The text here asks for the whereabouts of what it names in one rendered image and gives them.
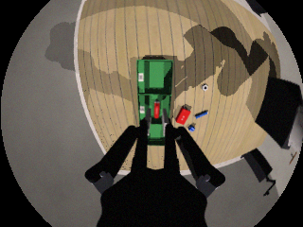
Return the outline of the green three-compartment bin rack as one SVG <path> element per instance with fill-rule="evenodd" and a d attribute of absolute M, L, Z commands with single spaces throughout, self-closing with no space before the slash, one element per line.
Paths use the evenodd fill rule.
<path fill-rule="evenodd" d="M 145 62 L 145 66 L 144 66 Z M 151 129 L 148 146 L 164 146 L 162 108 L 169 117 L 172 90 L 173 60 L 136 60 L 139 121 L 151 108 Z M 145 85 L 144 85 L 145 84 Z M 160 101 L 160 114 L 154 118 L 154 101 Z"/>

